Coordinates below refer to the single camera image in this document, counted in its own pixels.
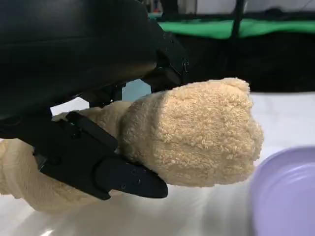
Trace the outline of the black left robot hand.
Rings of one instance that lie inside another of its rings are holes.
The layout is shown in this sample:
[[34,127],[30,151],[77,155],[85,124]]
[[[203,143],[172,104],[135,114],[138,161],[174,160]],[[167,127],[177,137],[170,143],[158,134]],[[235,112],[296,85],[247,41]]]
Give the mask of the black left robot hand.
[[140,78],[155,91],[181,86],[188,65],[137,0],[3,0],[0,136],[28,143],[41,173],[99,199],[165,198],[166,183],[117,154],[108,132],[77,112],[53,121],[51,107],[78,96],[104,106]]

